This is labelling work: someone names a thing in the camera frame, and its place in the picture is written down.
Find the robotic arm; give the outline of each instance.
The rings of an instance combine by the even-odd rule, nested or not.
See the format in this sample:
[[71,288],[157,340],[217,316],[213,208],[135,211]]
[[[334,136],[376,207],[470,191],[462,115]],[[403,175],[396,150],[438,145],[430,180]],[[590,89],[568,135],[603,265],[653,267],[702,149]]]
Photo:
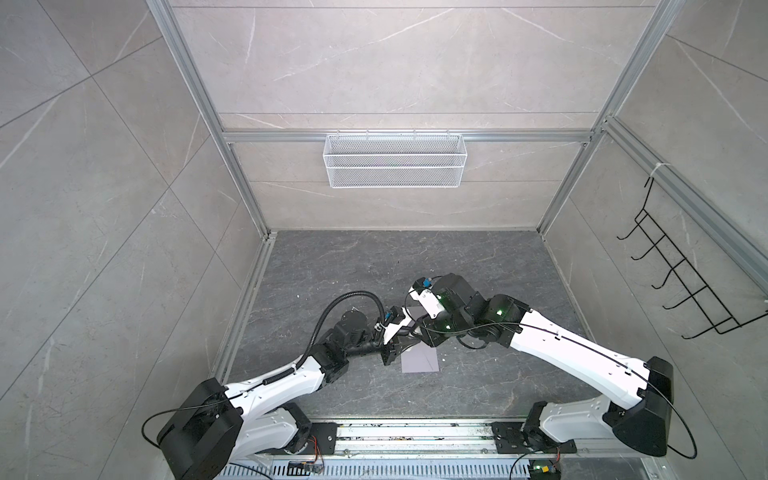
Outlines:
[[466,335],[530,353],[569,372],[602,393],[595,399],[533,405],[522,437],[534,451],[572,439],[616,438],[652,456],[667,453],[672,405],[672,367],[657,357],[644,362],[590,342],[506,295],[486,300],[459,275],[421,278],[409,295],[426,310],[414,319],[393,306],[373,328],[352,310],[317,341],[323,312],[304,355],[245,382],[202,382],[157,436],[177,479],[213,478],[230,460],[267,449],[298,452],[311,422],[290,403],[336,381],[349,358],[378,354],[389,365],[419,342],[437,347]]

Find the white wire basket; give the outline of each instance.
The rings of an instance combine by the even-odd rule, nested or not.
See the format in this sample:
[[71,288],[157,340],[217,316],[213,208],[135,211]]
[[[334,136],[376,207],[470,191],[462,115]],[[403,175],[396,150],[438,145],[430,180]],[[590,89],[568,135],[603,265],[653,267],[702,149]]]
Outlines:
[[467,148],[460,134],[331,134],[323,160],[332,188],[458,187]]

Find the black hook rack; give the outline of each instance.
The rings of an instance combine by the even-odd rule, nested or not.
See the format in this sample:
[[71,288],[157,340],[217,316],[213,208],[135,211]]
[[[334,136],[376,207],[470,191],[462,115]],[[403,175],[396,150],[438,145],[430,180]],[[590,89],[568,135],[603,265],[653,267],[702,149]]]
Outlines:
[[[692,335],[692,336],[682,335],[682,337],[684,339],[686,339],[686,340],[695,339],[696,337],[698,337],[700,335],[703,335],[704,333],[709,332],[710,330],[714,330],[715,332],[718,332],[720,335],[723,335],[724,333],[731,332],[731,331],[733,331],[735,329],[738,329],[738,328],[741,328],[741,327],[743,327],[745,325],[748,325],[748,324],[754,322],[755,320],[758,320],[758,319],[761,319],[761,318],[763,318],[765,316],[768,316],[768,310],[766,310],[766,312],[763,315],[756,316],[756,317],[754,317],[752,319],[747,320],[746,322],[740,322],[735,316],[733,316],[733,314],[730,312],[728,307],[725,306],[725,303],[723,303],[723,301],[717,296],[717,294],[714,292],[714,290],[712,290],[712,287],[701,276],[701,274],[696,269],[696,267],[688,260],[688,258],[685,255],[683,255],[683,252],[680,251],[680,248],[678,248],[677,245],[675,244],[675,242],[673,242],[672,239],[669,237],[669,235],[667,235],[667,232],[665,232],[664,229],[661,228],[661,225],[659,225],[657,223],[657,221],[650,215],[648,210],[646,210],[646,205],[648,204],[648,197],[650,196],[650,189],[653,187],[653,185],[654,185],[654,179],[652,177],[649,177],[648,180],[646,180],[645,185],[644,185],[644,188],[645,187],[648,188],[648,190],[647,190],[647,192],[645,194],[645,201],[643,202],[643,207],[640,209],[640,212],[637,215],[635,215],[635,217],[634,217],[634,227],[632,228],[632,230],[630,230],[630,233],[628,233],[626,236],[624,236],[624,237],[616,237],[616,238],[618,238],[619,240],[626,240],[627,238],[629,238],[629,236],[632,233],[634,233],[635,230],[639,229],[641,232],[643,232],[643,234],[648,239],[648,241],[651,242],[651,246],[650,246],[650,248],[645,253],[643,253],[639,257],[637,257],[637,258],[630,257],[630,258],[632,260],[642,260],[650,252],[652,252],[653,250],[656,250],[659,253],[659,255],[661,256],[661,258],[664,259],[664,262],[667,264],[667,266],[670,269],[667,272],[667,275],[664,277],[664,281],[661,282],[661,285],[655,286],[655,285],[652,284],[651,286],[654,289],[659,290],[660,288],[662,288],[664,285],[667,284],[667,280],[669,280],[670,276],[674,273],[674,275],[677,278],[677,280],[680,281],[680,283],[683,285],[683,288],[688,293],[688,295],[685,298],[683,298],[681,301],[675,303],[673,306],[662,306],[662,307],[665,310],[672,310],[674,308],[679,307],[680,305],[682,305],[683,303],[687,302],[688,300],[693,300],[693,302],[696,303],[696,306],[699,308],[701,313],[704,315],[704,318],[706,318],[707,322],[709,322],[710,325],[711,325],[709,328],[706,328],[706,329],[700,331],[699,333],[697,333],[695,335]],[[661,232],[661,237],[659,237],[658,240],[654,241],[653,238],[651,238],[651,236],[645,230],[645,228],[643,228],[642,223],[646,222],[646,221],[653,222],[653,225],[655,225],[656,228]],[[679,262],[676,262],[674,265],[672,264],[672,262],[670,262],[670,259],[667,258],[666,255],[664,255],[664,252],[662,252],[661,249],[659,248],[659,243],[662,240],[664,240],[665,238],[667,240],[669,240],[669,243],[672,245],[672,247],[683,258]],[[695,274],[699,277],[699,280],[701,280],[701,282],[704,284],[704,286],[702,286],[701,288],[699,288],[696,291],[693,291],[693,292],[691,291],[690,287],[683,281],[683,279],[680,277],[680,274],[677,272],[677,268],[680,267],[680,266],[683,266],[684,264],[688,265],[690,267],[690,269],[695,272]],[[720,306],[723,307],[723,310],[725,310],[725,312],[727,313],[727,318],[725,320],[721,320],[721,321],[715,323],[710,318],[710,316],[707,314],[707,311],[704,309],[704,307],[701,305],[699,300],[696,298],[696,295],[698,295],[699,293],[702,293],[704,290],[709,290],[709,292],[712,294],[712,296],[715,298],[715,300],[717,300],[717,302],[720,304]],[[736,323],[736,326],[724,327],[725,329],[718,328],[718,327],[722,326],[725,322],[728,322],[729,320],[733,320]]]

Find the vertical metal post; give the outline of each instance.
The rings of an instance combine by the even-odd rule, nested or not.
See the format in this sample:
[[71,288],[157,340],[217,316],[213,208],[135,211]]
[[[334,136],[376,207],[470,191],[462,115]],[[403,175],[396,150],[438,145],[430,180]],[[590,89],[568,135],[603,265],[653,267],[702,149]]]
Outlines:
[[685,0],[661,0],[659,5],[654,11],[654,15],[650,18],[640,41],[637,43],[632,56],[624,67],[624,71],[621,72],[621,76],[605,102],[602,111],[598,115],[598,119],[592,128],[592,140],[584,144],[579,150],[576,158],[571,164],[571,168],[565,175],[558,191],[554,194],[552,202],[550,202],[547,211],[539,222],[536,230],[541,235],[545,235],[551,227],[556,216],[560,213],[565,201],[576,185],[581,174],[584,172],[589,159],[592,157],[595,148],[600,144],[605,130],[603,129],[603,123],[608,117],[613,117],[618,112],[621,105],[627,100],[627,97],[632,90],[632,87],[637,83],[637,79],[648,65],[650,58],[658,48],[664,35],[672,25],[672,21],[677,17],[677,13],[683,8]]
[[240,196],[243,198],[253,223],[259,230],[260,236],[266,239],[270,232],[269,227],[266,225],[264,215],[262,215],[259,209],[259,204],[256,202],[253,191],[250,189],[248,179],[243,172],[243,168],[240,166],[240,162],[237,161],[230,145],[224,140],[223,128],[219,122],[218,115],[216,115],[214,104],[205,89],[205,85],[203,85],[200,73],[195,68],[192,55],[189,52],[187,43],[184,41],[171,7],[168,5],[167,0],[147,0],[147,4],[157,22],[157,27],[163,34],[166,43],[168,43],[170,53],[174,56],[174,60],[181,71],[181,76],[184,77],[184,82],[187,83],[197,109],[208,126],[210,135],[216,143],[219,153],[224,158],[224,163],[227,165],[230,175],[232,175],[232,179],[240,192]]

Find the black corrugated hose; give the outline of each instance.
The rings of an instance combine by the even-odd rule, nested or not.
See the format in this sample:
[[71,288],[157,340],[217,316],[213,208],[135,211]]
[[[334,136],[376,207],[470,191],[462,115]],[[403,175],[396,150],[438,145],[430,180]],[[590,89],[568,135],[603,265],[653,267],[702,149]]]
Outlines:
[[295,371],[300,369],[301,365],[303,365],[306,359],[309,358],[310,350],[312,350],[312,347],[315,346],[315,340],[317,340],[317,336],[320,334],[320,329],[323,328],[323,322],[326,321],[326,317],[328,316],[328,314],[331,313],[331,310],[333,310],[333,308],[336,305],[339,305],[344,300],[348,298],[352,298],[353,296],[367,296],[368,298],[373,300],[373,302],[376,304],[376,308],[379,309],[379,321],[381,322],[384,320],[384,317],[386,315],[384,313],[384,306],[382,305],[382,301],[379,300],[379,298],[374,293],[370,293],[366,290],[355,290],[353,292],[347,292],[347,293],[344,293],[343,295],[339,295],[337,298],[334,299],[334,301],[329,303],[326,309],[323,310],[323,313],[320,314],[320,318],[317,320],[317,324],[315,325],[315,331],[312,332],[310,343],[306,346],[304,355],[302,355],[299,361],[296,362],[296,368],[289,367],[288,369],[283,370],[282,372],[277,373],[276,375],[273,375],[268,379],[265,379],[259,385],[252,386],[251,388],[248,389],[248,391],[255,389],[257,386],[269,385],[270,383],[274,383],[277,380],[284,379],[288,375],[292,375]]

